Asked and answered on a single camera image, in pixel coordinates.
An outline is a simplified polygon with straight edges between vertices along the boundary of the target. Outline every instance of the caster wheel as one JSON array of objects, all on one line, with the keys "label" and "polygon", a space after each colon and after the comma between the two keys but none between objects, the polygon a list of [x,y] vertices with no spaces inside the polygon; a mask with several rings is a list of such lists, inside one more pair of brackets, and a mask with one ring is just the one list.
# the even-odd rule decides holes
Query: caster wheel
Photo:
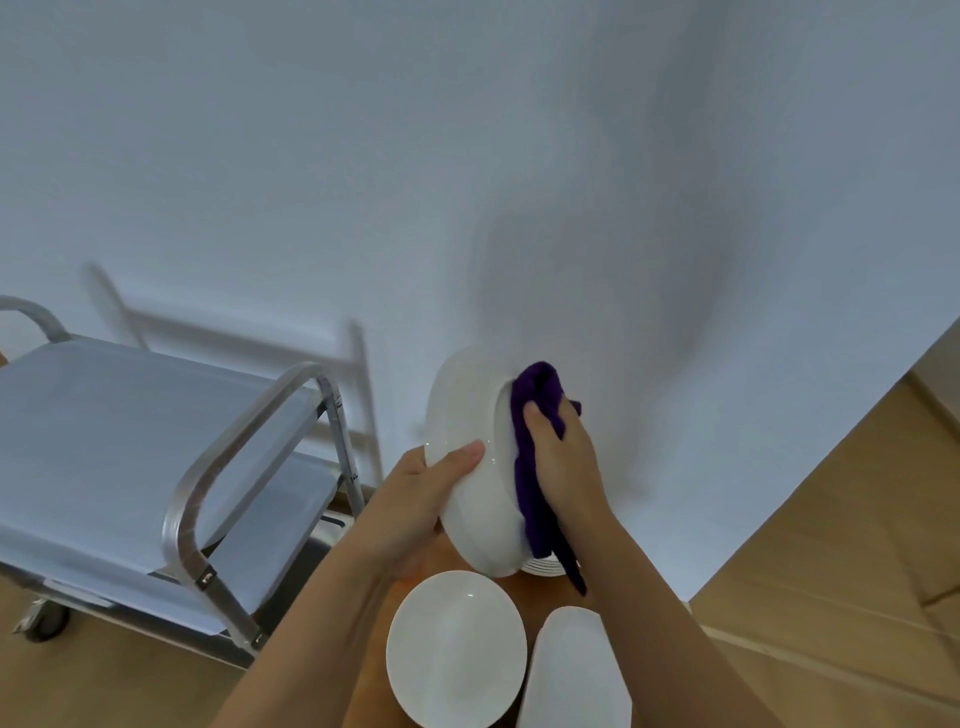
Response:
[{"label": "caster wheel", "polygon": [[69,623],[70,610],[62,604],[48,601],[34,623],[23,632],[23,637],[27,642],[45,643],[57,637]]}]

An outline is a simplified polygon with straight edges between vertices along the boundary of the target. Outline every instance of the right hand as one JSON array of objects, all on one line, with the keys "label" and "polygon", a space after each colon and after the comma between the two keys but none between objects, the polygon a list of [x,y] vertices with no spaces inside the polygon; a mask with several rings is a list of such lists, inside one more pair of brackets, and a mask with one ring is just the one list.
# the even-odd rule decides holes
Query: right hand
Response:
[{"label": "right hand", "polygon": [[566,425],[562,440],[535,402],[523,407],[523,420],[534,440],[540,489],[569,538],[579,521],[606,514],[610,506],[593,443],[566,397],[559,412]]}]

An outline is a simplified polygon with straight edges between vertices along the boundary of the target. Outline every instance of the white plate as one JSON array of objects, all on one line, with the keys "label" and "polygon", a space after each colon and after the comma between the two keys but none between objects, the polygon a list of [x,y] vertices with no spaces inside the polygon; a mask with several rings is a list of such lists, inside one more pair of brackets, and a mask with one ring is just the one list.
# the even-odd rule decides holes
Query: white plate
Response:
[{"label": "white plate", "polygon": [[515,573],[531,556],[516,505],[514,378],[481,350],[461,350],[437,372],[426,410],[427,465],[473,440],[487,445],[484,459],[454,489],[440,520],[467,563],[492,577]]},{"label": "white plate", "polygon": [[600,615],[552,612],[537,636],[516,728],[629,728],[632,711]]},{"label": "white plate", "polygon": [[516,606],[472,571],[426,579],[390,625],[390,686],[423,728],[488,728],[513,704],[526,667],[527,637]]}]

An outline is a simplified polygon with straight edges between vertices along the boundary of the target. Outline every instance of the hand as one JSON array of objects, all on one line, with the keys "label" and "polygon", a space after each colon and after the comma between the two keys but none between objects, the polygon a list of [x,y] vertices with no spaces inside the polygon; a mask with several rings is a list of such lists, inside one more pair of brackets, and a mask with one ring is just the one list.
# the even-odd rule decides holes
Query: hand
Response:
[{"label": "hand", "polygon": [[423,448],[407,451],[377,488],[370,504],[344,537],[375,568],[404,577],[440,531],[440,512],[453,487],[484,454],[476,440],[427,468]]},{"label": "hand", "polygon": [[566,397],[560,402],[560,418],[566,425],[561,440],[535,402],[523,407],[523,420],[534,439],[537,480],[543,497],[557,514],[567,538],[578,520],[610,511],[597,456],[577,411]]}]

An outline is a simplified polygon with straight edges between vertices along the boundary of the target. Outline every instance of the left hand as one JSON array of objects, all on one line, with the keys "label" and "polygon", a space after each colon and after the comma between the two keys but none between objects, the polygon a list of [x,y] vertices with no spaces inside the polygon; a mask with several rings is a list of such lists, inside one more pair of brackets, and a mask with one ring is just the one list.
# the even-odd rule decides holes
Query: left hand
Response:
[{"label": "left hand", "polygon": [[476,440],[426,467],[423,448],[407,451],[376,490],[370,504],[344,537],[371,564],[391,577],[404,577],[436,538],[440,513],[453,487],[483,458]]}]

